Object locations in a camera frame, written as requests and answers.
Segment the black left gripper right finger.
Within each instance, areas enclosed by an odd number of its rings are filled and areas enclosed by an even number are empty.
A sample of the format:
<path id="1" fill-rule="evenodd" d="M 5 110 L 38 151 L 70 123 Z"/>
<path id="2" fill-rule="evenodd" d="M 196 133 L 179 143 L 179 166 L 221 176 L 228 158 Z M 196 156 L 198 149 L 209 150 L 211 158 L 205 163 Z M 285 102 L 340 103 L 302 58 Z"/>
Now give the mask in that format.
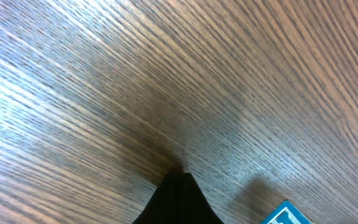
<path id="1" fill-rule="evenodd" d="M 178 222 L 184 224 L 223 224 L 190 173 L 182 175 L 179 187 Z"/>

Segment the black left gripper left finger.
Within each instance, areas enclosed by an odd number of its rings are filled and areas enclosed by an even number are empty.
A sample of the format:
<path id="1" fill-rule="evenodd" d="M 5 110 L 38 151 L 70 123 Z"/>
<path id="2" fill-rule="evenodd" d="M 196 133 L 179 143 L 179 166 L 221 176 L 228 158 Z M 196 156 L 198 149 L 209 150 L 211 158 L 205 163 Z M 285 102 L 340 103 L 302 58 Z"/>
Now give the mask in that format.
<path id="1" fill-rule="evenodd" d="M 177 223 L 178 181 L 178 174 L 167 174 L 133 224 Z"/>

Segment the white block paw print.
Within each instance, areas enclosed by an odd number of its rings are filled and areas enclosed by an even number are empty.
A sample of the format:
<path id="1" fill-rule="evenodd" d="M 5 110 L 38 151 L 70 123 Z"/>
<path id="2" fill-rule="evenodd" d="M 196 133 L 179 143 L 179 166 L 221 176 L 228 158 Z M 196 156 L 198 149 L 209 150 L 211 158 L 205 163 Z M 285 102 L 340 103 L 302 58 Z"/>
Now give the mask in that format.
<path id="1" fill-rule="evenodd" d="M 290 201 L 283 201 L 260 224 L 312 224 Z"/>

